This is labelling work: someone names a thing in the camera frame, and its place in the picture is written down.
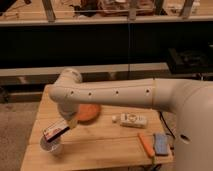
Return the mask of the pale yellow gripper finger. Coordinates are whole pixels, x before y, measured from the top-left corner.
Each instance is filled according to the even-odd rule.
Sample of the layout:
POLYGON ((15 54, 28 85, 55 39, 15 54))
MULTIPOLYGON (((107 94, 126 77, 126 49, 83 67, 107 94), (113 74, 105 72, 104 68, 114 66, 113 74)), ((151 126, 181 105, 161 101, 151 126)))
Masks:
POLYGON ((70 120, 67 121, 67 124, 70 129, 74 129, 78 124, 78 120, 76 117, 72 117, 70 120))

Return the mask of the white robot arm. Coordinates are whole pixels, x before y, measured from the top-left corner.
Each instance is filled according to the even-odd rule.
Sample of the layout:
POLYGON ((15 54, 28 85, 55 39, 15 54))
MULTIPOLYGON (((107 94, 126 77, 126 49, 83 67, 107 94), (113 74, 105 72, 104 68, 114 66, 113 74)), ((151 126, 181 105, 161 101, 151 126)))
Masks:
POLYGON ((50 98, 70 121, 82 103, 148 108, 177 116, 175 171, 213 171, 213 81, 150 78, 86 83, 64 69, 50 98))

